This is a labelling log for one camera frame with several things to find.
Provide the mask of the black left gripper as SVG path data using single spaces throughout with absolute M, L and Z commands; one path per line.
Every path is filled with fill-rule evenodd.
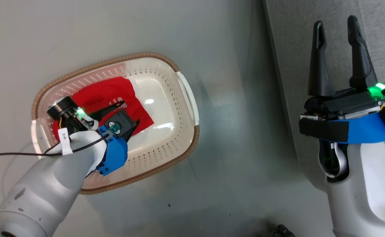
M 57 121 L 60 129 L 67 128 L 69 133 L 76 133 L 97 130 L 98 121 L 103 120 L 108 114 L 122 109 L 124 104 L 124 100 L 118 101 L 88 115 L 70 96 L 65 96 L 52 103 L 47 110 L 47 114 L 52 120 Z M 136 120 L 126 132 L 126 142 L 133 136 L 140 122 L 140 119 Z

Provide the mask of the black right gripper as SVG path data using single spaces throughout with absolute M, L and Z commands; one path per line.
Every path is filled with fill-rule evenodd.
M 307 91 L 312 97 L 305 102 L 305 112 L 300 115 L 300 119 L 353 119 L 385 108 L 385 83 L 378 83 L 355 15 L 347 19 L 347 35 L 352 51 L 352 76 L 349 79 L 352 88 L 336 92 L 328 75 L 324 25 L 321 20 L 314 23 Z

